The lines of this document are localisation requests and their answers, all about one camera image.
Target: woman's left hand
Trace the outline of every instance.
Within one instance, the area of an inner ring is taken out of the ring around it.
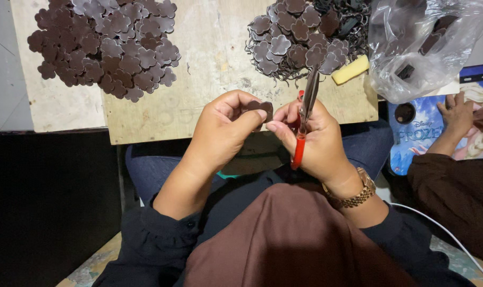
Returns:
[[[247,136],[267,118],[263,110],[242,113],[250,101],[262,102],[247,92],[234,90],[207,104],[184,159],[208,172],[221,170],[239,152]]]

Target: scissor blade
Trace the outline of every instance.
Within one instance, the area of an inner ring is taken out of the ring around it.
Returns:
[[[315,66],[309,73],[307,78],[307,86],[305,87],[305,93],[303,97],[302,113],[307,121],[313,111],[314,102],[316,101],[316,96],[318,94],[318,86],[320,83],[320,73],[318,72],[318,67]]]

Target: frozen book cover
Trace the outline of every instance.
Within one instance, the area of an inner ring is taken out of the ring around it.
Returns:
[[[465,92],[465,101],[475,102],[474,110],[483,107],[483,65],[463,68],[460,72],[460,91]],[[394,134],[390,164],[397,175],[406,175],[415,155],[426,153],[444,128],[437,102],[445,102],[445,95],[426,96],[410,102],[415,116],[404,119],[396,115],[406,106],[389,103],[389,123]],[[456,160],[483,158],[483,133],[472,126],[456,146],[452,156]]]

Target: white cable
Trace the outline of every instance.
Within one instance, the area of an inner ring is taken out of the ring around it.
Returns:
[[[447,234],[449,234],[452,237],[452,239],[454,239],[456,241],[456,243],[458,243],[458,245],[462,248],[462,250],[465,251],[465,253],[467,253],[468,257],[470,257],[470,259],[472,260],[472,262],[474,262],[474,264],[477,266],[477,268],[479,268],[479,270],[481,270],[481,272],[483,273],[483,268],[481,267],[481,265],[479,265],[479,263],[477,263],[477,260],[475,260],[475,258],[468,252],[468,250],[465,248],[465,246],[463,246],[461,244],[461,242],[449,230],[447,230],[447,228],[443,227],[440,223],[438,223],[435,220],[433,220],[433,218],[431,218],[431,217],[425,215],[424,213],[422,213],[422,212],[420,212],[418,210],[415,210],[415,209],[413,209],[411,207],[408,207],[408,206],[402,205],[402,204],[398,204],[398,203],[390,203],[390,205],[400,206],[400,207],[404,207],[404,208],[413,210],[413,211],[417,212],[418,214],[424,216],[425,218],[428,218],[429,220],[431,220],[436,225],[440,226],[440,228],[442,228],[445,232],[447,232]]]

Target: black panel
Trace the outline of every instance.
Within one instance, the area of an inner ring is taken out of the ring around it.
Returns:
[[[0,136],[0,286],[54,287],[121,213],[108,132]]]

